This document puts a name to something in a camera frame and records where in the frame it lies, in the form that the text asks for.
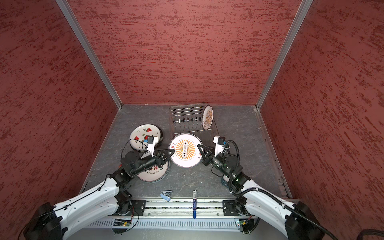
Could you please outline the brown patterned plate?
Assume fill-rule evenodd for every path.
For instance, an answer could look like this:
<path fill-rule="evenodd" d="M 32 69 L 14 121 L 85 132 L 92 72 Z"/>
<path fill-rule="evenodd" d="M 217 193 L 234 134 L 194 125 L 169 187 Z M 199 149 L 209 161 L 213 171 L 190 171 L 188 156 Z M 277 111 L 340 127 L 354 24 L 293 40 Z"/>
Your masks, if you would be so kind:
<path fill-rule="evenodd" d="M 175 136 L 169 144 L 169 149 L 175 151 L 171 156 L 172 162 L 181 168 L 197 166 L 202 160 L 202 155 L 198 149 L 198 145 L 201 144 L 201 140 L 192 134 Z"/>

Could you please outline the white watermelon pattern plate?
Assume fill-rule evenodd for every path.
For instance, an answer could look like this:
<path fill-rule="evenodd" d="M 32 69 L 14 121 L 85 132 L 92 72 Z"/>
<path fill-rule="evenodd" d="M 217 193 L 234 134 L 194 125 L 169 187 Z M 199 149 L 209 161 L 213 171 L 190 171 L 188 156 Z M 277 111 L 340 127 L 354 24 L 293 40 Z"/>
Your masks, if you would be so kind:
<path fill-rule="evenodd" d="M 145 153 L 147 151 L 146 139 L 149 136 L 159 138 L 159 135 L 160 131 L 156 125 L 140 125 L 131 132 L 129 144 L 133 150 L 138 151 L 140 153 Z"/>

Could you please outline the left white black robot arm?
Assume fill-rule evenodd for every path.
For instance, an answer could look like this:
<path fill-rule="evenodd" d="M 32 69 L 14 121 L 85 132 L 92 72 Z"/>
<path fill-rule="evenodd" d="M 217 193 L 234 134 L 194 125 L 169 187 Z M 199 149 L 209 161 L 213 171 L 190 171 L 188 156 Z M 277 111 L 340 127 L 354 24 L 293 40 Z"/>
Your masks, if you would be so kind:
<path fill-rule="evenodd" d="M 96 187 L 64 202 L 38 207 L 21 235 L 26 240 L 66 240 L 94 221 L 129 208 L 132 195 L 128 189 L 134 177 L 152 167 L 162 169 L 174 152 L 158 150 L 144 158 L 136 151 L 128 152 L 119 169 Z"/>

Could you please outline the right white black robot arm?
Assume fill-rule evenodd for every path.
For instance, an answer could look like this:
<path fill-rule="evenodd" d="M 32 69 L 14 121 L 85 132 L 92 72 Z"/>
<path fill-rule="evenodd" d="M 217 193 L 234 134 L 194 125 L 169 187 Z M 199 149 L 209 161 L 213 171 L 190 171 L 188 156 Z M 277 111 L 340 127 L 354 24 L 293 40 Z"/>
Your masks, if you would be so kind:
<path fill-rule="evenodd" d="M 247 212 L 279 230 L 289 240 L 321 240 L 325 236 L 319 221 L 304 203 L 284 200 L 244 174 L 240 153 L 216 154 L 214 148 L 198 145 L 203 164 L 213 165 L 228 178 L 230 194 L 236 197 L 238 212 Z"/>

